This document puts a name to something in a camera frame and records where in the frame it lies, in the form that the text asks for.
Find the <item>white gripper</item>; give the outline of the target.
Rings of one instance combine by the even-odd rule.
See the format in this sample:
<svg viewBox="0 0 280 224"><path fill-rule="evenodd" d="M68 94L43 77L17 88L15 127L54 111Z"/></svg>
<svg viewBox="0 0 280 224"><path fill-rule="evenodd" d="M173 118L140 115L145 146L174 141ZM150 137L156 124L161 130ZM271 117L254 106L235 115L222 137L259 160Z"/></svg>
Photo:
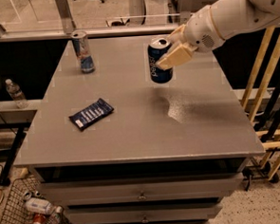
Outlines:
<svg viewBox="0 0 280 224"><path fill-rule="evenodd" d="M167 40L172 46L156 61L156 66L164 70L189 62L196 50L209 52L224 44L216 29L210 5L195 12L186 25L178 26Z"/></svg>

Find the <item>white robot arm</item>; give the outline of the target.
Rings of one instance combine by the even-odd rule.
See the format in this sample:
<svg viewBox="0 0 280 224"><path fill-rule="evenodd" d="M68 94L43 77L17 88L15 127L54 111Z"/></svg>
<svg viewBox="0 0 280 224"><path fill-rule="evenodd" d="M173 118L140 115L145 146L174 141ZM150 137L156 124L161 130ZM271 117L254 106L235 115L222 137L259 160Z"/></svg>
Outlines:
<svg viewBox="0 0 280 224"><path fill-rule="evenodd" d="M197 52L221 47L239 33L251 33L280 23L280 0L218 0L200 9L167 37L172 43L156 61L168 69L190 61Z"/></svg>

